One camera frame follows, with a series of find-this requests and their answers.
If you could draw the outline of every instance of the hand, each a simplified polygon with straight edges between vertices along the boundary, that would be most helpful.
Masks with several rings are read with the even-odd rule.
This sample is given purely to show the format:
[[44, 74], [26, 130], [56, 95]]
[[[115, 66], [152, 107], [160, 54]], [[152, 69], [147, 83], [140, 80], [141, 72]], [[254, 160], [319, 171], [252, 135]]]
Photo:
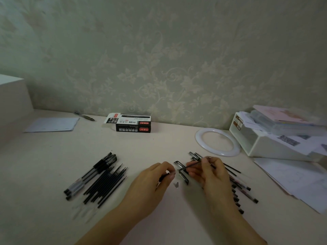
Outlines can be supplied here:
[[[166, 176], [158, 185], [159, 178]], [[136, 222], [150, 215], [162, 200], [167, 187], [175, 177], [175, 168], [168, 162], [156, 163], [145, 169], [130, 185], [123, 201], [118, 208], [122, 208], [125, 215], [130, 215]]]
[[217, 157], [203, 158], [201, 163], [186, 169], [190, 177], [198, 181], [206, 195], [210, 210], [213, 214], [228, 214], [237, 212], [237, 207], [233, 200], [229, 174], [223, 162]]

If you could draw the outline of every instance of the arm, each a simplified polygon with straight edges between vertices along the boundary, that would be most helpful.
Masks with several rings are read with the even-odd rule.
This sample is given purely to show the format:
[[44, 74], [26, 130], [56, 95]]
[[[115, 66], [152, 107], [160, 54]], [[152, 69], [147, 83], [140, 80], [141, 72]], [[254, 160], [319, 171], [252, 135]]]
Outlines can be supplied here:
[[231, 245], [266, 245], [239, 213], [233, 200], [229, 175], [217, 157], [203, 158], [201, 164], [187, 169], [189, 175], [202, 184], [215, 223]]
[[[161, 175], [170, 172], [158, 185]], [[75, 245], [118, 245], [128, 232], [150, 215], [162, 200], [175, 177], [175, 169], [168, 162], [156, 163], [142, 171], [130, 185], [124, 199], [104, 216]]]

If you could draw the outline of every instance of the pink booklet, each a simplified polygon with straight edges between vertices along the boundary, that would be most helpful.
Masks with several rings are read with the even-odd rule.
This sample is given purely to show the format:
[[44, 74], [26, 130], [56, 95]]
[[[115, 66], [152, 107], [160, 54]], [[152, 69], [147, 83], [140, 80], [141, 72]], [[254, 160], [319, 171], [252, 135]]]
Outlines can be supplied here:
[[259, 105], [254, 105], [253, 107], [275, 122], [312, 124], [309, 121], [301, 118], [300, 116], [291, 113], [288, 108], [267, 107]]

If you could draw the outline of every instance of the wall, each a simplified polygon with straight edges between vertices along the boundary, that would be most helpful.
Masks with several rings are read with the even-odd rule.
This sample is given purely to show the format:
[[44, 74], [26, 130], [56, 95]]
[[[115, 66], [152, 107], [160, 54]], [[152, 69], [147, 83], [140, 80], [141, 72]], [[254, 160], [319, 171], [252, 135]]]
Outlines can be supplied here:
[[326, 113], [326, 0], [0, 0], [0, 73], [36, 108], [228, 127], [253, 104]]

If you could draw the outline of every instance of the olive green pen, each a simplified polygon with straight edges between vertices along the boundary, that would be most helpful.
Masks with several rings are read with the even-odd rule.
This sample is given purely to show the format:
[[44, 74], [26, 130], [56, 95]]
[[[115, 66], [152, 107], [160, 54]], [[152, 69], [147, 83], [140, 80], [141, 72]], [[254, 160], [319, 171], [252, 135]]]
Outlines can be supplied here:
[[83, 115], [83, 114], [80, 114], [79, 112], [74, 112], [74, 114], [82, 117], [82, 118], [85, 118], [85, 119], [88, 119], [88, 120], [91, 120], [91, 121], [95, 121], [95, 119], [89, 117], [89, 116], [86, 116], [86, 115]]

